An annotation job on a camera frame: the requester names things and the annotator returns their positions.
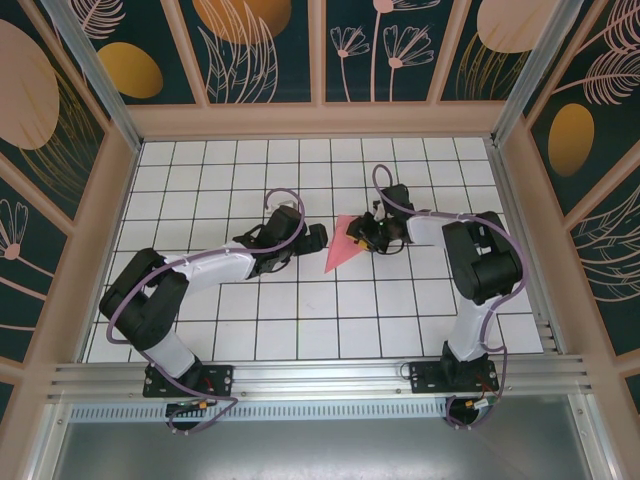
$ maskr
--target flower illustration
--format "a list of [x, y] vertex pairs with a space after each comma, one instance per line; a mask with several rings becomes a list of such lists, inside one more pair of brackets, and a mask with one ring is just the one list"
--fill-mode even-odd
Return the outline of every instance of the flower illustration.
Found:
[[429, 27], [423, 29], [407, 27], [398, 38], [397, 25], [384, 29], [384, 48], [391, 67], [390, 102], [393, 102], [393, 78], [398, 68], [415, 67], [433, 61], [433, 50], [427, 50], [431, 44], [431, 39], [427, 35], [428, 30]]
[[435, 7], [440, 0], [373, 0], [373, 7], [379, 13], [391, 13], [401, 10], [422, 10], [425, 8]]
[[342, 69], [342, 85], [344, 86], [344, 94], [347, 96], [347, 102], [351, 101], [349, 97], [349, 89], [347, 87], [347, 76], [344, 72], [344, 59], [347, 57], [355, 57], [369, 52], [369, 44], [365, 43], [365, 36], [362, 33], [362, 27], [347, 27], [342, 32], [340, 27], [332, 28], [331, 41], [336, 47], [336, 52], [340, 57], [340, 67]]
[[20, 244], [27, 228], [29, 210], [20, 202], [15, 213], [6, 199], [0, 200], [0, 258], [15, 260], [20, 256]]

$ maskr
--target pink paper triangle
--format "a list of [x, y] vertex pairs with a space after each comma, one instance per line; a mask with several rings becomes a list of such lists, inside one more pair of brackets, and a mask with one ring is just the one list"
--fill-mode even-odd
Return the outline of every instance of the pink paper triangle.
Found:
[[357, 254], [364, 252], [353, 239], [347, 237], [347, 227], [356, 217], [349, 215], [338, 215], [336, 222], [336, 233], [329, 246], [329, 255], [327, 256], [327, 266], [324, 273], [329, 273], [336, 267], [339, 267], [348, 260], [351, 260]]

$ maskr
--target mounting plate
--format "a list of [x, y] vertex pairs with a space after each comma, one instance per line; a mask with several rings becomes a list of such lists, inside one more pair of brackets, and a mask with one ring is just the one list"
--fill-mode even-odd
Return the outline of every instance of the mounting plate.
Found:
[[[151, 365], [144, 370], [144, 388], [142, 396], [145, 398], [175, 398], [192, 396], [170, 384], [162, 374]], [[219, 397], [229, 397], [233, 385], [233, 366], [205, 365], [200, 372], [200, 381], [194, 388], [198, 392]]]
[[442, 363], [438, 360], [410, 362], [408, 366], [412, 393], [481, 393], [482, 383], [494, 391], [500, 387], [496, 366], [491, 360], [483, 362], [481, 369], [474, 370], [473, 375], [455, 384], [447, 381]]

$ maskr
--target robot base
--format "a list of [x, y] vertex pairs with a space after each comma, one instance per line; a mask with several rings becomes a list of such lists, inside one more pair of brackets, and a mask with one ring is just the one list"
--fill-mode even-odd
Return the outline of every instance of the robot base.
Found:
[[445, 342], [440, 360], [410, 362], [409, 379], [413, 393], [482, 393], [499, 388], [495, 364], [488, 355], [460, 362]]
[[[182, 398], [192, 396], [170, 384], [162, 374], [151, 365], [144, 371], [145, 398]], [[233, 385], [233, 367], [231, 365], [207, 365], [199, 371], [199, 378], [193, 390], [218, 397], [229, 397]]]

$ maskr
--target white grid floor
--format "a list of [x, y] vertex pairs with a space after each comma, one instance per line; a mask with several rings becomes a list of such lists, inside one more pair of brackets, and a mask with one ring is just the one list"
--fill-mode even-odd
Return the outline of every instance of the white grid floor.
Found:
[[[162, 254], [221, 246], [263, 222], [274, 187], [297, 189], [307, 225], [333, 235], [339, 214], [362, 214], [378, 198], [371, 171], [384, 163], [409, 187], [416, 208], [479, 213], [502, 206], [479, 138], [365, 138], [146, 143], [107, 285], [141, 248]], [[288, 200], [275, 194], [273, 202]], [[439, 355], [457, 298], [437, 247], [395, 256], [362, 253], [324, 274], [322, 253], [282, 272], [187, 297], [176, 322], [202, 360], [390, 358]], [[542, 352], [526, 295], [501, 307], [490, 344], [511, 353]], [[111, 345], [99, 316], [88, 362], [142, 361]]]

